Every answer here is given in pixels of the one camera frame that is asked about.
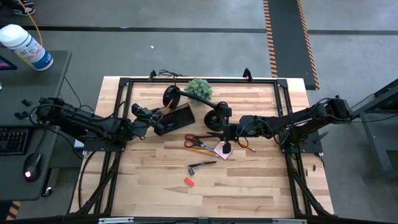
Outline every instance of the wooden tabletop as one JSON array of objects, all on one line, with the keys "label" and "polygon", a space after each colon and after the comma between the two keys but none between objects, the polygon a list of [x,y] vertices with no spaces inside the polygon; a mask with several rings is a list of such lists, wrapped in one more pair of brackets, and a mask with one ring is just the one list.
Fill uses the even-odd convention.
[{"label": "wooden tabletop", "polygon": [[[104,77],[96,114],[107,116],[113,112],[120,77]],[[302,79],[287,79],[293,111],[308,107]],[[162,95],[169,83],[135,83],[131,104],[141,107],[162,107]],[[186,83],[178,83],[181,89]],[[212,83],[212,102],[226,101],[232,108],[231,123],[245,114],[277,116],[274,88],[270,84]],[[188,102],[181,97],[180,105]],[[183,148],[184,135],[205,134],[203,117],[211,110],[206,105],[190,104],[196,123],[158,136],[149,128],[146,140],[134,139],[122,153],[112,216],[132,217],[293,217],[292,199],[287,178],[285,157],[273,139],[249,138],[250,146],[242,149],[232,143],[234,150],[227,160]],[[204,141],[214,147],[217,139]],[[104,153],[96,153],[83,176],[82,201],[88,200],[100,179]],[[326,210],[333,213],[322,162],[313,154],[304,154],[307,185]],[[187,166],[217,160],[203,166],[193,176]],[[195,185],[189,187],[184,178]],[[297,191],[303,210],[301,190]],[[71,212],[78,210],[77,188]]]}]

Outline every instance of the black desk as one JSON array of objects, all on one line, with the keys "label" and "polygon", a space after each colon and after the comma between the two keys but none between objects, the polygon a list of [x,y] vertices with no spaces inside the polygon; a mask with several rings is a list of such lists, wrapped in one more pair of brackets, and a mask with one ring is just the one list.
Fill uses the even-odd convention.
[{"label": "black desk", "polygon": [[[33,106],[39,104],[39,99],[42,96],[57,97],[59,95],[71,53],[50,51],[50,54],[54,58],[53,65],[46,71],[36,72],[10,50],[0,49],[0,55],[18,67],[17,70],[0,71],[0,83],[2,83],[0,126],[31,126],[28,120],[15,118],[14,113],[29,112]],[[24,106],[21,103],[22,99],[33,102],[32,106]],[[59,127],[51,128],[54,131],[59,131]],[[41,196],[58,136],[47,131],[46,137],[38,149],[38,152],[43,154],[42,174],[38,180],[31,183],[26,182],[22,176],[22,166],[27,155],[36,150],[42,135],[42,129],[36,129],[33,132],[26,155],[0,156],[0,201],[37,200]]]}]

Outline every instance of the scissors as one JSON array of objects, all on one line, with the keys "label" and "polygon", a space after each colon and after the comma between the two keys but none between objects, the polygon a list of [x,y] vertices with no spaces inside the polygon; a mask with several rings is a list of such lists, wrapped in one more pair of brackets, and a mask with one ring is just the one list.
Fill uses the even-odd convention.
[{"label": "scissors", "polygon": [[193,146],[199,146],[202,147],[208,151],[214,152],[214,149],[211,148],[210,146],[205,145],[203,142],[201,142],[199,139],[203,138],[210,138],[208,136],[196,136],[194,134],[186,134],[185,139],[186,141],[184,142],[185,147],[192,148]]}]

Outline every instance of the concrete floor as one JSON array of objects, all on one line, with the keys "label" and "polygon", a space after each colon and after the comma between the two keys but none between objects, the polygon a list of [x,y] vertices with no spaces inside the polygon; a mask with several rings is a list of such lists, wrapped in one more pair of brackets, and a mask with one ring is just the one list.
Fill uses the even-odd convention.
[{"label": "concrete floor", "polygon": [[[302,4],[308,29],[398,29],[394,0],[302,0]],[[93,7],[96,13],[86,13]],[[261,0],[41,0],[36,9],[35,18],[41,25],[265,27]],[[30,23],[4,11],[1,21]],[[239,77],[248,67],[256,77],[271,76],[265,34],[48,31],[42,35],[46,49],[73,52],[67,77],[82,102],[90,106],[96,105],[105,75],[148,75],[151,70],[168,69],[193,76]],[[320,81],[320,91],[307,92],[311,104],[340,95],[353,105],[398,78],[398,36],[311,35],[310,41]],[[77,103],[67,86],[62,95]],[[322,144],[335,213],[346,218],[397,222],[398,185],[362,181],[362,175],[377,168],[362,125],[329,125],[322,131],[330,131]],[[19,218],[65,214],[75,181],[75,170],[61,171],[53,195],[24,202]]]}]

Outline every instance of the green plant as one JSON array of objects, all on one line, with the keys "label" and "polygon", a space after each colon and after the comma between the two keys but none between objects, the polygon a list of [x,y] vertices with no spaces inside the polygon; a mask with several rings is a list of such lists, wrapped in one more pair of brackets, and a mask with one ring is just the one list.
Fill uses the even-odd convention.
[{"label": "green plant", "polygon": [[[192,81],[190,81],[184,90],[187,93],[194,94],[205,100],[211,100],[211,94],[213,94],[211,85],[206,80],[197,78],[194,78]],[[200,101],[194,99],[191,99],[191,102],[194,104],[201,103]]]}]

